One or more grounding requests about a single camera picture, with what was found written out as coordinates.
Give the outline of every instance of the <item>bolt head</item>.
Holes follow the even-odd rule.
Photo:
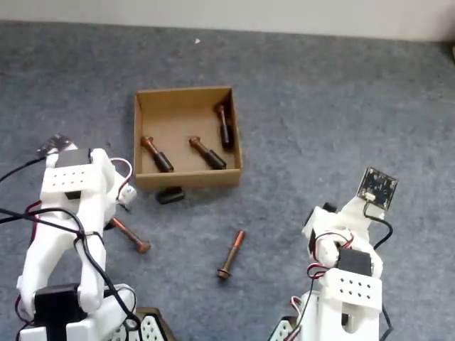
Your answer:
[[[141,137],[141,146],[145,146],[147,145],[148,142],[153,142],[154,141],[154,138],[151,137],[151,136],[143,136]]]
[[[230,272],[226,271],[225,269],[218,269],[218,278],[221,278],[222,280],[226,280],[230,277]]]
[[[138,247],[137,247],[137,251],[140,253],[140,254],[145,254],[148,252],[148,250],[150,250],[150,243],[149,242],[144,242],[142,244],[140,244]]]
[[[200,137],[199,136],[192,136],[190,137],[190,144],[194,144],[195,142],[199,142],[200,141]]]

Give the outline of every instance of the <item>white wire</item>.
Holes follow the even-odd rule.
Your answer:
[[[129,167],[129,172],[128,172],[128,175],[125,177],[125,179],[130,179],[131,176],[133,175],[133,166],[132,164],[125,158],[111,158],[110,159],[111,162],[112,161],[121,161],[123,163],[126,163],[126,165]]]
[[[117,200],[118,200],[119,197],[120,197],[120,192],[122,191],[122,188],[128,183],[129,179],[131,179],[131,177],[133,176],[133,166],[125,158],[111,158],[110,160],[111,160],[111,162],[112,161],[121,161],[123,163],[126,163],[128,165],[128,167],[129,167],[128,175],[126,176],[125,181],[119,187],[119,193],[117,194]]]
[[[291,297],[291,305],[296,310],[296,312],[298,314],[297,320],[300,320],[300,316],[301,316],[301,309],[300,309],[301,299],[300,299],[300,297],[292,296]]]

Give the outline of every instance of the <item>cable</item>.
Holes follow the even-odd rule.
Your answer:
[[[375,246],[373,247],[373,249],[376,250],[376,249],[378,249],[378,247],[380,247],[382,244],[384,244],[387,240],[389,240],[389,238],[392,236],[393,227],[389,222],[387,222],[383,219],[373,217],[372,215],[367,215],[367,209],[368,209],[369,205],[370,205],[370,202],[367,201],[365,203],[365,206],[363,207],[363,216],[365,218],[371,219],[375,222],[380,222],[381,224],[384,224],[385,226],[387,226],[389,229],[389,232],[379,242],[377,242],[375,244]],[[389,337],[389,335],[393,332],[392,322],[390,321],[389,314],[387,313],[384,304],[382,305],[382,314],[384,315],[385,322],[387,323],[387,330],[384,332],[384,334],[382,334],[379,341],[385,341],[385,339],[387,339]]]
[[[27,320],[26,318],[22,317],[22,315],[19,313],[19,304],[21,303],[21,294],[17,296],[16,302],[14,303],[14,311],[16,311],[16,315],[24,323],[33,323],[33,320]]]
[[[291,331],[291,333],[289,335],[286,336],[284,341],[292,341],[300,333],[300,329],[301,329],[300,324],[301,324],[301,321],[304,318],[306,307],[308,306],[308,303],[310,301],[311,294],[313,293],[314,281],[315,281],[314,279],[311,280],[311,285],[310,285],[310,291],[309,291],[309,294],[308,294],[308,298],[306,299],[305,306],[304,306],[304,309],[301,312],[300,318],[297,320],[297,324],[294,327],[294,329]]]
[[[38,219],[38,218],[34,217],[34,215],[47,213],[47,212],[64,212],[64,213],[66,213],[67,215],[69,215],[76,222],[76,225],[78,227],[78,231],[75,231],[74,229],[69,229],[67,227],[64,227],[64,226],[61,226],[61,225],[58,225],[58,224],[54,224],[52,222],[46,222],[45,220],[41,220],[41,219]],[[50,208],[41,209],[41,210],[34,210],[34,211],[30,211],[30,212],[28,212],[26,214],[21,214],[21,213],[18,213],[18,212],[13,212],[13,211],[5,210],[4,208],[0,208],[0,213],[3,213],[5,215],[10,215],[10,216],[13,217],[13,219],[5,218],[5,219],[0,220],[0,224],[2,224],[4,222],[11,222],[11,221],[14,221],[14,220],[25,219],[25,220],[31,220],[31,221],[35,221],[35,222],[40,222],[42,224],[46,224],[46,225],[49,225],[49,226],[52,226],[52,227],[56,227],[58,229],[62,229],[62,230],[67,231],[67,232],[75,233],[77,235],[77,239],[80,239],[80,241],[82,243],[82,249],[84,251],[85,256],[87,257],[87,260],[92,264],[92,266],[95,268],[95,270],[100,274],[102,279],[105,281],[107,287],[111,290],[112,295],[115,297],[115,299],[117,300],[118,304],[120,305],[120,308],[127,315],[127,320],[133,320],[136,323],[135,328],[137,328],[138,331],[139,331],[139,333],[138,333],[139,334],[139,341],[143,341],[142,333],[141,333],[141,330],[140,330],[140,327],[141,327],[140,319],[135,314],[133,314],[133,312],[131,312],[128,309],[128,307],[126,306],[126,304],[124,303],[122,298],[119,296],[119,294],[117,292],[117,289],[114,287],[114,284],[112,283],[112,281],[109,278],[109,276],[106,274],[106,272],[103,270],[103,268],[93,259],[92,255],[90,253],[90,250],[88,249],[87,236],[85,235],[84,227],[82,225],[82,222],[79,220],[79,218],[77,217],[77,215],[75,213],[73,213],[73,212],[71,212],[69,210],[66,210],[65,208],[62,208],[62,207],[50,207]]]
[[[371,219],[371,220],[373,220],[375,222],[380,222],[381,224],[384,224],[385,226],[387,226],[389,228],[389,232],[379,242],[377,242],[375,244],[375,246],[373,247],[373,249],[376,250],[378,247],[380,247],[382,244],[384,244],[392,236],[393,227],[392,227],[392,225],[389,222],[386,222],[383,219],[380,219],[380,218],[377,218],[377,217],[373,217],[372,215],[367,215],[367,209],[368,209],[369,205],[370,205],[370,202],[367,201],[365,203],[365,206],[363,207],[363,216],[365,218]]]
[[[312,269],[322,269],[322,270],[318,270],[316,273],[314,274],[310,274],[310,271]],[[324,276],[326,274],[326,272],[328,271],[328,267],[327,266],[324,266],[320,263],[311,263],[310,265],[308,265],[308,267],[306,268],[306,274],[308,275],[309,278],[311,279],[319,279],[321,278],[322,276]]]
[[[316,257],[316,248],[317,248],[317,245],[318,245],[318,244],[317,244],[318,239],[321,238],[321,237],[324,237],[324,236],[331,236],[331,235],[335,235],[335,236],[339,236],[339,237],[343,238],[343,239],[346,241],[346,243],[345,243],[342,247],[345,248],[345,249],[347,249],[348,247],[350,247],[351,244],[353,243],[353,240],[354,240],[354,236],[353,236],[352,233],[350,234],[350,239],[344,237],[342,234],[339,234],[339,233],[337,233],[337,232],[324,232],[324,233],[321,233],[321,234],[320,234],[319,236],[317,236],[317,237],[315,238],[315,240],[314,240],[313,258],[314,258],[317,262],[319,262],[318,258]]]
[[[42,160],[45,160],[46,158],[45,157],[42,157],[42,158],[36,158],[34,160],[31,160],[29,162],[25,162],[22,166],[19,166],[11,171],[9,171],[7,174],[3,175],[1,178],[0,178],[0,182],[2,182],[3,180],[5,180],[6,178],[9,178],[11,175],[13,175],[14,173],[17,173],[21,170],[23,170],[24,168],[27,168],[29,166],[32,166],[34,165],[35,163],[38,163],[38,162],[41,162]]]
[[[21,329],[18,330],[17,334],[16,334],[16,341],[19,341],[19,338],[21,336],[21,331],[26,329],[29,325],[31,325],[31,323],[29,322],[26,322]]]
[[[32,208],[35,208],[36,206],[39,206],[39,205],[41,205],[41,200],[38,200],[38,201],[34,202],[33,204],[27,206],[25,213],[29,213]],[[31,237],[30,237],[30,245],[31,245],[31,243],[33,243],[33,240],[35,240],[37,226],[38,226],[38,223],[33,222],[33,227],[31,230]]]
[[[300,318],[300,306],[301,306],[301,299],[300,297],[297,296],[292,296],[291,297],[291,306],[294,308],[294,310],[297,312],[297,319]]]
[[[382,304],[382,314],[384,314],[385,322],[387,322],[387,330],[382,334],[379,341],[385,341],[389,337],[389,335],[393,332],[392,322],[390,321],[389,314],[387,313],[384,303]]]
[[[119,199],[120,197],[120,192],[122,191],[123,187],[129,182],[129,180],[131,179],[131,177],[133,176],[133,166],[131,165],[131,163],[125,159],[125,158],[111,158],[110,159],[111,162],[112,161],[121,161],[123,163],[126,163],[126,165],[129,167],[129,172],[128,172],[128,175],[126,176],[125,178],[125,181],[120,185],[119,187],[119,194],[117,195],[117,200]]]

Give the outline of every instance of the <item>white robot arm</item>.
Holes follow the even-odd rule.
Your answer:
[[[314,291],[312,282],[299,299],[301,305],[293,302],[297,319],[282,319],[269,341],[379,340],[383,264],[370,244],[368,228],[372,220],[384,222],[396,184],[394,178],[367,168],[357,195],[341,211],[330,204],[314,208],[302,233],[316,262],[308,274],[313,281],[320,279],[321,290]],[[319,270],[310,274],[313,268]]]
[[[46,160],[41,209],[58,207],[74,212],[82,223],[90,255],[102,270],[106,262],[104,227],[113,218],[116,204],[127,205],[136,195],[125,180],[100,148],[91,151],[71,145]],[[76,221],[64,212],[51,210],[40,213],[39,218],[81,233]],[[80,283],[47,287],[58,260],[73,246],[82,261]],[[17,285],[26,312],[35,318],[35,327],[22,330],[21,340],[105,340],[122,325],[126,314],[104,284],[76,233],[38,223]],[[133,310],[133,290],[126,285],[116,289],[125,306]]]

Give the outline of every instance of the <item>black wire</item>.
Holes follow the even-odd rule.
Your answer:
[[[61,226],[58,224],[54,224],[52,222],[46,222],[45,220],[40,220],[40,219],[37,219],[34,217],[34,215],[38,215],[38,214],[42,214],[42,213],[46,213],[46,212],[64,212],[64,213],[66,213],[76,222],[76,225],[77,225],[79,231],[75,231],[73,229],[68,229],[67,227],[64,227],[64,226]],[[77,238],[79,238],[80,241],[82,242],[82,249],[83,249],[84,254],[87,257],[88,261],[92,264],[92,266],[95,268],[95,270],[100,274],[102,279],[105,281],[107,287],[112,291],[112,295],[117,300],[118,304],[120,305],[120,308],[122,308],[124,313],[127,315],[127,320],[133,320],[136,323],[135,328],[137,328],[137,330],[139,331],[139,341],[143,341],[142,333],[141,333],[141,329],[140,329],[141,328],[140,319],[135,314],[133,314],[133,312],[131,312],[128,309],[128,307],[126,306],[126,304],[124,303],[122,298],[119,296],[119,293],[117,292],[117,289],[114,287],[114,284],[112,283],[109,276],[106,274],[106,272],[103,270],[103,268],[93,259],[92,255],[90,253],[90,250],[88,249],[87,236],[85,235],[84,227],[82,225],[82,222],[79,220],[79,218],[77,217],[77,215],[75,213],[73,213],[69,210],[66,210],[65,208],[62,208],[62,207],[52,207],[52,208],[49,207],[49,208],[45,208],[45,209],[30,211],[26,214],[13,212],[10,210],[5,210],[3,208],[0,208],[0,213],[3,213],[5,215],[11,215],[12,217],[17,218],[14,220],[19,220],[19,219],[31,220],[34,222],[40,222],[42,224],[56,227],[58,229],[62,229],[67,232],[75,233],[77,235]]]
[[[19,166],[11,171],[9,171],[7,174],[3,175],[1,178],[0,178],[0,182],[2,182],[3,180],[5,180],[6,178],[9,178],[11,175],[13,175],[14,173],[17,173],[21,170],[23,170],[24,168],[27,168],[29,166],[32,166],[34,165],[35,163],[38,163],[38,162],[41,162],[42,160],[45,160],[46,158],[45,157],[42,157],[42,158],[36,158],[35,160],[31,160],[29,162],[25,162],[22,166]]]
[[[42,214],[42,213],[47,213],[47,212],[55,212],[55,208],[53,208],[53,209],[43,208],[40,210],[34,210],[33,214],[37,215],[37,214]],[[66,231],[69,233],[79,234],[79,232],[75,231],[74,229],[70,229],[68,227],[64,227],[59,224],[54,224],[53,222],[47,222],[45,220],[34,217],[33,215],[31,215],[32,211],[30,211],[28,213],[18,213],[18,212],[14,212],[14,211],[10,211],[10,210],[5,210],[4,208],[0,208],[0,213],[4,214],[4,215],[11,215],[10,218],[0,219],[0,224],[3,224],[5,222],[13,222],[16,220],[24,219],[24,220],[30,220],[31,222],[40,222],[41,224],[52,226],[52,227],[55,227],[56,229],[62,229],[63,231]]]
[[[373,247],[373,249],[376,250],[376,249],[378,249],[378,247],[380,247],[382,244],[384,244],[387,240],[389,240],[389,238],[392,236],[393,227],[389,222],[386,222],[383,219],[373,217],[372,215],[367,215],[366,213],[367,213],[367,209],[368,209],[369,205],[370,205],[370,202],[367,201],[365,203],[365,206],[363,207],[363,216],[365,218],[371,219],[375,222],[380,222],[389,228],[389,232],[379,242],[377,242],[375,244],[375,246]],[[384,315],[385,322],[387,323],[387,330],[384,332],[384,334],[382,334],[379,341],[385,341],[385,339],[387,339],[389,337],[389,335],[393,332],[392,322],[390,321],[389,314],[387,313],[384,304],[382,305],[382,314]]]
[[[368,209],[369,205],[370,205],[370,202],[367,201],[365,203],[365,206],[363,207],[363,216],[365,218],[371,219],[371,220],[373,220],[375,222],[380,222],[381,224],[384,224],[385,226],[387,226],[389,228],[389,232],[379,242],[377,242],[375,244],[375,246],[373,247],[373,249],[376,250],[378,247],[380,247],[382,244],[384,244],[387,240],[389,240],[389,238],[392,236],[393,227],[392,227],[392,225],[389,222],[386,222],[383,219],[380,219],[380,218],[377,218],[377,217],[373,217],[372,215],[367,215],[367,209]]]
[[[389,335],[393,332],[392,322],[390,321],[389,314],[387,313],[384,304],[382,304],[382,314],[384,314],[385,322],[387,322],[387,330],[382,334],[379,341],[385,341]]]
[[[26,329],[31,324],[32,324],[32,322],[25,322],[25,324],[21,327],[21,329],[18,330],[18,332],[16,334],[16,341],[19,341],[19,338],[21,336],[21,331]]]
[[[310,291],[309,291],[309,294],[308,294],[308,298],[306,299],[304,309],[303,309],[302,312],[301,312],[300,318],[299,318],[299,320],[297,321],[296,326],[295,326],[294,329],[289,333],[289,335],[291,335],[293,332],[296,331],[296,329],[300,326],[301,321],[304,319],[306,307],[308,306],[308,303],[309,303],[309,301],[310,301],[311,293],[313,293],[314,281],[315,281],[315,279],[312,278],[312,279],[311,279],[311,285],[310,285]]]

